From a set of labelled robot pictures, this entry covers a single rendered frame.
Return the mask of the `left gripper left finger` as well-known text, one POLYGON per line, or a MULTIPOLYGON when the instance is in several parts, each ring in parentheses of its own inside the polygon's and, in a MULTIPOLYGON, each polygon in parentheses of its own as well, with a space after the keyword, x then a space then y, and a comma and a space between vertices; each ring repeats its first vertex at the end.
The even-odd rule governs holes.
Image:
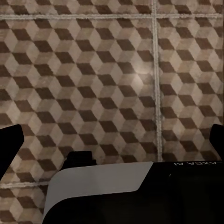
POLYGON ((0 129, 0 180, 24 143, 20 124, 0 129))

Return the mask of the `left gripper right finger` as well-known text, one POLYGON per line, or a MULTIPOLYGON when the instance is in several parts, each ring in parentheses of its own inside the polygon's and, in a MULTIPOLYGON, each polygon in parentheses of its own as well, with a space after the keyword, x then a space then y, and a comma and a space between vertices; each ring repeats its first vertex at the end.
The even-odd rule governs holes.
POLYGON ((214 124, 210 132, 209 141, 224 161, 224 126, 214 124))

